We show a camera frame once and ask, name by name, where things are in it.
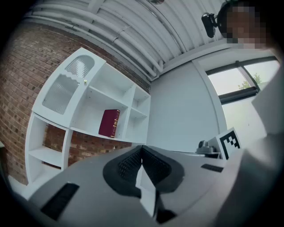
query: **red brick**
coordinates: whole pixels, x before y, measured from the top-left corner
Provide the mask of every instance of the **red brick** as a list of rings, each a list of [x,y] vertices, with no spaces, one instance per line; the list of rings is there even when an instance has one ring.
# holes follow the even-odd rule
[[[0,140],[5,144],[8,174],[23,184],[27,184],[24,145],[32,105],[52,72],[74,51],[88,49],[147,92],[150,90],[148,84],[105,50],[57,28],[24,23],[15,31],[11,43],[12,48],[6,50],[0,64]],[[43,144],[61,151],[64,134],[49,126]],[[74,132],[68,164],[125,146],[131,144]]]

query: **white cabinet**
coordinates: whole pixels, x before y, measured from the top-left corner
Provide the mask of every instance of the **white cabinet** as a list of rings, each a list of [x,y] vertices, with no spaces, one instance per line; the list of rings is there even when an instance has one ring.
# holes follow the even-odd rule
[[[112,109],[120,110],[115,138],[99,135],[103,113]],[[32,108],[25,146],[29,184],[40,186],[67,168],[73,131],[145,144],[149,113],[148,93],[105,60],[80,48],[52,73]],[[43,146],[47,124],[66,131],[62,152]]]
[[[81,96],[105,63],[105,60],[80,48],[51,74],[40,90],[32,111],[69,128]]]

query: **camera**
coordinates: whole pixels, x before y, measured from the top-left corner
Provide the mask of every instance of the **camera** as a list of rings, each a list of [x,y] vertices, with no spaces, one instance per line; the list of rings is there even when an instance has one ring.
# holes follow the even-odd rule
[[[215,28],[217,27],[217,23],[215,21],[215,16],[213,13],[204,13],[201,17],[201,20],[204,24],[206,33],[208,37],[213,38],[215,35]]]

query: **black slot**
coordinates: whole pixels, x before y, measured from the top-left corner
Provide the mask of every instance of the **black slot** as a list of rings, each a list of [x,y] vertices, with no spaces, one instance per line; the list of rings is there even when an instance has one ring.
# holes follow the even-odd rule
[[[79,186],[76,184],[65,184],[41,209],[48,217],[57,220],[67,204],[70,202]]]
[[[222,172],[223,167],[215,166],[215,165],[209,165],[209,164],[204,164],[201,166],[201,168],[205,168],[207,170],[215,171],[215,172]]]

